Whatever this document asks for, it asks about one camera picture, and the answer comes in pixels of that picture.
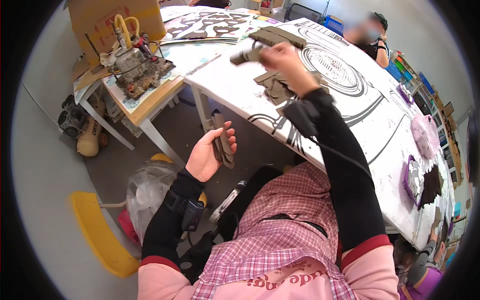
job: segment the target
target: white plastic bag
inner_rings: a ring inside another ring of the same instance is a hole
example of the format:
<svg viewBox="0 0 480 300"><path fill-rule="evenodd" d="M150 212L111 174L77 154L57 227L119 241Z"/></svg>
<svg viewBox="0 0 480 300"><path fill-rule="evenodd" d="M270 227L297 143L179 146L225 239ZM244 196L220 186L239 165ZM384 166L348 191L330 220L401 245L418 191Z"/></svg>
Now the white plastic bag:
<svg viewBox="0 0 480 300"><path fill-rule="evenodd" d="M140 243L155 212L177 177L179 169L162 160L149 160L128 178L127 210Z"/></svg>

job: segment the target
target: yellow seat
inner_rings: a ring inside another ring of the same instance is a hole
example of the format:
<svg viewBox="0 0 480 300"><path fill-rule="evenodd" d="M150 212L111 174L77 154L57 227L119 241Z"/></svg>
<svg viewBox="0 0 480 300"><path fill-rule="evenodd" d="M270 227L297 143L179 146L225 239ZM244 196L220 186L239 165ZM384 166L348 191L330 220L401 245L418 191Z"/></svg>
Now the yellow seat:
<svg viewBox="0 0 480 300"><path fill-rule="evenodd" d="M73 192L70 199L85 238L103 266L119 277L128 277L137 272L140 263L113 234L103 217L96 195Z"/></svg>

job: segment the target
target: blue plastic crate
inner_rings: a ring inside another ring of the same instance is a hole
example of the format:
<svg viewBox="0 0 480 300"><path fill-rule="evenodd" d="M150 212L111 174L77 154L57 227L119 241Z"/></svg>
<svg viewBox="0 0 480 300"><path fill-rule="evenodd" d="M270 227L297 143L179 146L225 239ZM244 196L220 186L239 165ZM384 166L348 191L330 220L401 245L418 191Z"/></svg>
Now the blue plastic crate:
<svg viewBox="0 0 480 300"><path fill-rule="evenodd" d="M403 77L405 77L405 79L407 81L411 80L413 77L412 77L412 74L410 74L410 72L408 71L405 71L405 73L403 73Z"/></svg>
<svg viewBox="0 0 480 300"><path fill-rule="evenodd" d="M388 62L388 67L386 67L385 70L387 70L397 81L400 81L400 78L402 78L402 73L400 73L396 65L391 60Z"/></svg>
<svg viewBox="0 0 480 300"><path fill-rule="evenodd" d="M336 34L343 36L343 24L339 21L336 21L330 18L330 15L327 15L325 19L324 26L330 29L331 31L335 32Z"/></svg>
<svg viewBox="0 0 480 300"><path fill-rule="evenodd" d="M425 76L423 76L423 74L421 72L419 73L419 76L420 76L420 79L422 80L423 84L425 84L425 86L427 87L427 90L430 92L430 94L432 94L432 95L435 94L435 91L433 90L432 86L428 82L427 78L425 78Z"/></svg>

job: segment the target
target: black arm sleeve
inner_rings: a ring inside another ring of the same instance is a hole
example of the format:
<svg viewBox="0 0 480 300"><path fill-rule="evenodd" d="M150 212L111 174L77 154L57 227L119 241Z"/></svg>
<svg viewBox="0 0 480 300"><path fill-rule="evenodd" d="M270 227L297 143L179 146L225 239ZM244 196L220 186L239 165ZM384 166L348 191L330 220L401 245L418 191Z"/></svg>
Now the black arm sleeve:
<svg viewBox="0 0 480 300"><path fill-rule="evenodd" d="M198 199L205 183L198 181L186 169L182 169L170 189L179 197ZM182 215L172 212L163 201L152 220L148 224L142 246L142 259L157 255L165 257L180 267L177 246L183 233L181 229Z"/></svg>
<svg viewBox="0 0 480 300"><path fill-rule="evenodd" d="M357 139L332 105L323 89L305 97L320 112L317 141L360 163L370 173ZM385 224L371 178L352 162L320 146L330 180L330 196L338 222L342 250L353 249L371 237L385 234Z"/></svg>

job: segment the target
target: yellow chair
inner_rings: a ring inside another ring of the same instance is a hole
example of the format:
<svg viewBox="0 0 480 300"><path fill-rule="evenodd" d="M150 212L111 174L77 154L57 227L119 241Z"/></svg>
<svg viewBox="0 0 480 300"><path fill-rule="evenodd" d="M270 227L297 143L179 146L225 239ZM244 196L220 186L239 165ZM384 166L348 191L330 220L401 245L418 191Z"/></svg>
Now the yellow chair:
<svg viewBox="0 0 480 300"><path fill-rule="evenodd" d="M162 153L155 154L151 160L173 163ZM128 277L137 272L139 261L115 237L101 211L102 208L123 207L127 200L121 203L99 204L95 193L91 192L73 192L70 200L82 232L103 266L119 277ZM202 192L198 200L202 201L204 206L207 205L205 193Z"/></svg>

